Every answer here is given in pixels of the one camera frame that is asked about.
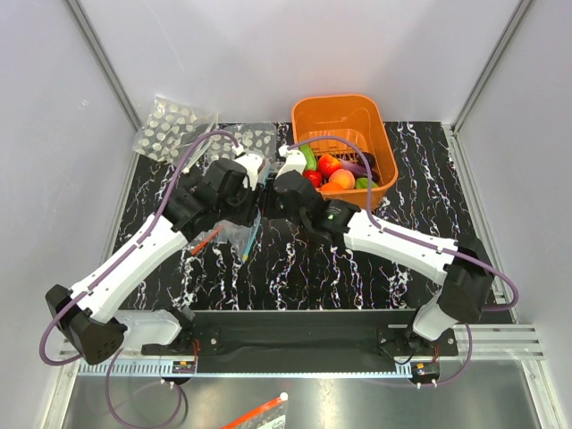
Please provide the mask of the blue zipper clear bag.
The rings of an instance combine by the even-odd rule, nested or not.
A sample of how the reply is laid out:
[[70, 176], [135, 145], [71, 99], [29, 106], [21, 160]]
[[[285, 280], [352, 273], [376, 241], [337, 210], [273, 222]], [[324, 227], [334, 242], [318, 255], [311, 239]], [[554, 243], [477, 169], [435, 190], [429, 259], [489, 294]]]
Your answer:
[[240, 189], [236, 207], [230, 220], [220, 221], [216, 227], [222, 230], [213, 239], [215, 244], [230, 244], [231, 248], [239, 256], [240, 262], [248, 260], [248, 254], [254, 243], [258, 228], [261, 223], [260, 204], [264, 184], [258, 184], [255, 190], [250, 188]]

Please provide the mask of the peach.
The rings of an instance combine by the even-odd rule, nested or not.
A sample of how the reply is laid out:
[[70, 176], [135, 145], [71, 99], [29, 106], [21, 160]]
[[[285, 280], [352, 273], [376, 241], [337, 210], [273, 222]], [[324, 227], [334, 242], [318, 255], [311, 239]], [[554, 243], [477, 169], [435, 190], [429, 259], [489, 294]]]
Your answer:
[[356, 179], [351, 171], [338, 169], [331, 174], [329, 182], [338, 184], [343, 190], [352, 190], [355, 188]]

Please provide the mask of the purple eggplant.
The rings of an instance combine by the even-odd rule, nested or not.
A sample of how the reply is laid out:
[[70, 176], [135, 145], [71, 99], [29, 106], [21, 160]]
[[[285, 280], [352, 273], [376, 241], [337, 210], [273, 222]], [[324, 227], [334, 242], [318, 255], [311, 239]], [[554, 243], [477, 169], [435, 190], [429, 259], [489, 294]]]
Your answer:
[[356, 179], [369, 177], [377, 184], [380, 182], [380, 176], [375, 171], [371, 171], [370, 174], [368, 174], [367, 169], [360, 164], [352, 163], [346, 160], [341, 160], [341, 167], [345, 170], [350, 171]]

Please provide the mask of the orange plastic basket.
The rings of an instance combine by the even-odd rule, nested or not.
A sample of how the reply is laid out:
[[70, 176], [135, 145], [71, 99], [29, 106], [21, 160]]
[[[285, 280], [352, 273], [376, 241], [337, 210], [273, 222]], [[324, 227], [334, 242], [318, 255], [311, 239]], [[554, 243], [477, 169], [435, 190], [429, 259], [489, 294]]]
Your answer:
[[315, 156], [329, 154], [357, 161], [358, 150], [373, 156], [376, 186], [372, 190], [372, 208], [380, 206], [399, 171], [374, 100], [358, 94], [305, 98], [292, 108], [291, 121], [296, 142], [326, 137], [309, 144]]

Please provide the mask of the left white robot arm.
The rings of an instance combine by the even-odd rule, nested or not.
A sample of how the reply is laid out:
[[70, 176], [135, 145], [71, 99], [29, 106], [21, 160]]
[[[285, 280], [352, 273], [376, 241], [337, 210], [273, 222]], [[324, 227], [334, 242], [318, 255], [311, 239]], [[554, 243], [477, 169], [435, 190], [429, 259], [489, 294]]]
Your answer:
[[175, 310], [118, 315], [122, 302], [171, 255], [225, 221], [251, 226], [267, 175], [257, 154], [213, 161], [204, 175], [173, 179], [160, 208], [102, 266], [71, 288], [55, 285], [46, 303], [58, 330], [90, 365], [122, 347], [186, 352], [193, 332]]

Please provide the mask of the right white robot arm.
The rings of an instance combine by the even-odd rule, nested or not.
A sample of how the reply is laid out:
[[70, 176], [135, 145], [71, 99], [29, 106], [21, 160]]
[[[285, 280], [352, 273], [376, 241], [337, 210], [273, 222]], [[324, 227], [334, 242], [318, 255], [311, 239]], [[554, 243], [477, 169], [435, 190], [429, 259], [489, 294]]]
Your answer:
[[494, 278], [480, 240], [435, 238], [385, 222], [349, 202], [324, 198], [295, 171], [278, 175], [272, 191], [277, 214], [311, 240], [391, 260], [439, 285], [398, 338], [400, 345], [422, 355], [455, 324], [480, 321]]

